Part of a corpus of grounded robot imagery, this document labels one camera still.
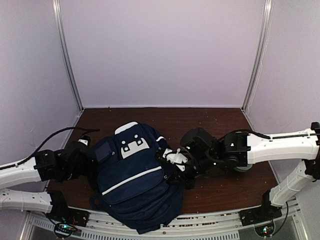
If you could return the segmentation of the navy blue student backpack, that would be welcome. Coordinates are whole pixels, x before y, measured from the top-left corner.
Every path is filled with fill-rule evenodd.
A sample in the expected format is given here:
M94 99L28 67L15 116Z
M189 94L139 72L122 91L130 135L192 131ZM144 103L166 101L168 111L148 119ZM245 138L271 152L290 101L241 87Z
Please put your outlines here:
M88 179L91 206L138 234L158 230L181 214L184 189L167 179L175 170L156 158L169 148L165 137L145 123L128 122L97 142L95 175Z

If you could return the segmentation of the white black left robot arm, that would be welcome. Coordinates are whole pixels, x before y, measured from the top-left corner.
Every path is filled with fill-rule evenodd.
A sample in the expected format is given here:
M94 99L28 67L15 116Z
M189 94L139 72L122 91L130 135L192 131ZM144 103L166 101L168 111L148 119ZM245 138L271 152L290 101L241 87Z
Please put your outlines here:
M48 136L28 157L0 167L1 210L36 211L48 214L61 222L72 218L72 211L60 191L28 192L12 190L11 187L54 180L60 183L90 177L97 167L95 153L90 148L89 133L95 129L78 128L83 131L79 140L58 150L43 150L42 147L54 136L69 131L60 129Z

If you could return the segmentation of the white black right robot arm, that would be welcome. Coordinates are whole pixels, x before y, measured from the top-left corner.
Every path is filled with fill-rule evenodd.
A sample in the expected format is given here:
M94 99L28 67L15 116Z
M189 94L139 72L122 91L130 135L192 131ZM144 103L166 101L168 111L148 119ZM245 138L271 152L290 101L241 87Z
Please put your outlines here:
M177 178L187 189L197 175L215 168L247 171L257 163L299 159L285 180L263 194L261 206L255 208L261 221L280 212L291 197L320 178L319 122L301 131L279 134L234 130L220 139L203 128L194 128L183 136L180 145L186 152L167 151L163 157L179 168Z

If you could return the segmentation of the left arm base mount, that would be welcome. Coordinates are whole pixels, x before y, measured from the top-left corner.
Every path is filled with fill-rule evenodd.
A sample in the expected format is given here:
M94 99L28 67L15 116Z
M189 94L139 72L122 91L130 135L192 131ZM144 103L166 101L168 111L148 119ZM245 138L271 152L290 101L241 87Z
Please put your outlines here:
M87 226L88 211L69 207L61 191L46 193L50 196L51 210L44 215L53 224L53 233L58 239L65 240L78 231L77 227Z

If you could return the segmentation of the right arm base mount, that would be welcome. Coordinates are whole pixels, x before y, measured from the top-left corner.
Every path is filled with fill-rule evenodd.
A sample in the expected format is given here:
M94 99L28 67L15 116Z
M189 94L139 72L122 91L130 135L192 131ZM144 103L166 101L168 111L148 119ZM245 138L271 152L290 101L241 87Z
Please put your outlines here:
M286 201L286 214L284 220L279 227L276 227L275 219L280 218L283 215L283 207L272 205L270 192L271 190L269 189L262 195L260 206L241 210L238 213L242 226L254 225L255 233L263 239L275 236L283 228L289 215L289 205Z

